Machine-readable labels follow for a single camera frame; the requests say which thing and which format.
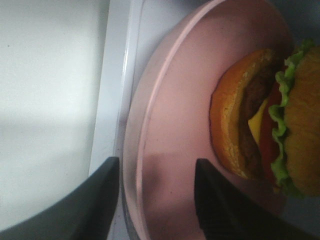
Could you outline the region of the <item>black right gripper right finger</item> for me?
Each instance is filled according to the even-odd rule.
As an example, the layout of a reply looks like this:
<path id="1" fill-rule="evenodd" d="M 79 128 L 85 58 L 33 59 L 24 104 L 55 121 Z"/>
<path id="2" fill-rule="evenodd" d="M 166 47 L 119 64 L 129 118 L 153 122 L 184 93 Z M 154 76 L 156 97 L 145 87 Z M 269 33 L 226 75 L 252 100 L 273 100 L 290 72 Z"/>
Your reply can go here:
<path id="1" fill-rule="evenodd" d="M 207 240 L 316 239 L 251 201 L 206 158 L 195 164 L 194 201 Z"/>

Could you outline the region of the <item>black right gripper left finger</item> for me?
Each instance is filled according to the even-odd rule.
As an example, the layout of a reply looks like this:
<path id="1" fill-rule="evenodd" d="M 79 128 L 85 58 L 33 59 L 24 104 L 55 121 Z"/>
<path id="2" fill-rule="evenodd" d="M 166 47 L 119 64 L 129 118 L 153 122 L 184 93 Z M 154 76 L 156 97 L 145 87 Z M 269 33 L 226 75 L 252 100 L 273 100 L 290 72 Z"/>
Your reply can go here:
<path id="1" fill-rule="evenodd" d="M 115 214 L 120 161 L 109 157 L 79 187 L 37 215 L 1 231 L 2 240 L 105 240 Z"/>

